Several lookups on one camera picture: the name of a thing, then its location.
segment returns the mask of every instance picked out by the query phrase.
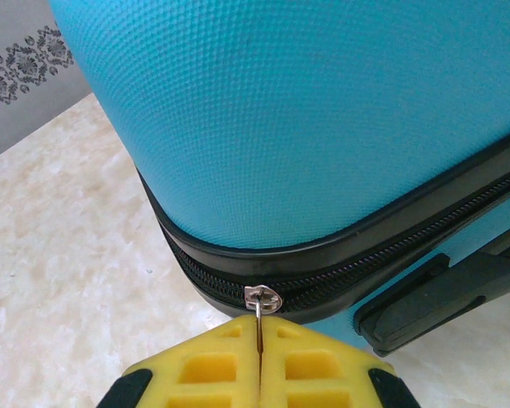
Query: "zipper teeth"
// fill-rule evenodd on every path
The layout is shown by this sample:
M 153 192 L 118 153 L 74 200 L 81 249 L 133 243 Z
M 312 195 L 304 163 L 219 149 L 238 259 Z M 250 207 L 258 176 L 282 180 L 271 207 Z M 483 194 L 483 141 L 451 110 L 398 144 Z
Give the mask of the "zipper teeth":
M 337 292 L 350 288 L 364 277 L 390 264 L 403 253 L 409 252 L 412 247 L 419 246 L 424 241 L 434 238 L 438 233 L 444 232 L 450 224 L 455 223 L 459 218 L 467 218 L 479 210 L 481 206 L 490 204 L 492 199 L 497 198 L 497 195 L 505 194 L 509 190 L 510 175 L 505 176 L 502 181 L 446 214 L 443 218 L 372 255 L 319 275 L 296 280 L 283 280 L 269 285 L 280 294 L 284 301 L 278 313 L 306 309 L 310 305 L 318 303 L 321 299 L 329 298 Z M 243 285 L 219 278 L 204 270 L 179 248 L 167 234 L 165 234 L 165 237 L 183 270 L 196 286 L 207 295 L 232 306 L 245 306 Z

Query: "black zipper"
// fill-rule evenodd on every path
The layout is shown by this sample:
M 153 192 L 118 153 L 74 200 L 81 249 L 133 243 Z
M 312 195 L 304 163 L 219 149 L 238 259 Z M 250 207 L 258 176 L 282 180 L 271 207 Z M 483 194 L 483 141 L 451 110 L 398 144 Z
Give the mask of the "black zipper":
M 187 277 L 210 298 L 237 308 L 245 308 L 245 286 L 266 285 L 283 299 L 283 306 L 277 313 L 290 313 L 308 309 L 316 304 L 348 290 L 378 270 L 401 259 L 424 243 L 446 237 L 455 225 L 474 218 L 491 204 L 510 193 L 510 173 L 503 176 L 487 189 L 475 193 L 460 202 L 454 209 L 438 217 L 428 225 L 421 226 L 399 238 L 395 243 L 376 250 L 374 253 L 354 261 L 345 261 L 342 266 L 330 270 L 315 271 L 311 276 L 287 279 L 284 277 L 261 278 L 241 277 L 242 283 L 224 279 L 218 271 L 209 269 L 187 255 L 164 231 L 164 235 Z

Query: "yellow plastic object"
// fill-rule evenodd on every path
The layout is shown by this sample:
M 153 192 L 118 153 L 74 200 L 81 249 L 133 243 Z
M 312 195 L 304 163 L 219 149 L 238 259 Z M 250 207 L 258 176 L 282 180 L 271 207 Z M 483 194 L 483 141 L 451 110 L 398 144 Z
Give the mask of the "yellow plastic object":
M 153 373 L 137 408 L 382 408 L 368 370 L 393 367 L 277 317 L 243 316 L 130 367 Z

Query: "gray wall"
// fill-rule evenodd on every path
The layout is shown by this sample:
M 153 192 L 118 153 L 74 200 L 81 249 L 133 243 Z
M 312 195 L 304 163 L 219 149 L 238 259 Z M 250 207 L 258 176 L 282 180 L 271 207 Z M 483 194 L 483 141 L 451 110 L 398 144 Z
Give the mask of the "gray wall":
M 0 0 L 0 154 L 91 92 L 57 30 L 47 0 Z

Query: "suitcase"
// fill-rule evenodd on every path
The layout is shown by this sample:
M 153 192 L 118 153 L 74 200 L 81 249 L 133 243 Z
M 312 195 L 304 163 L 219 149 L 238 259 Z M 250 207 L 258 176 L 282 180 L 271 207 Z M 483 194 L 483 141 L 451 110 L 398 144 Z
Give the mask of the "suitcase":
M 51 5 L 217 309 L 385 355 L 510 292 L 510 2 Z

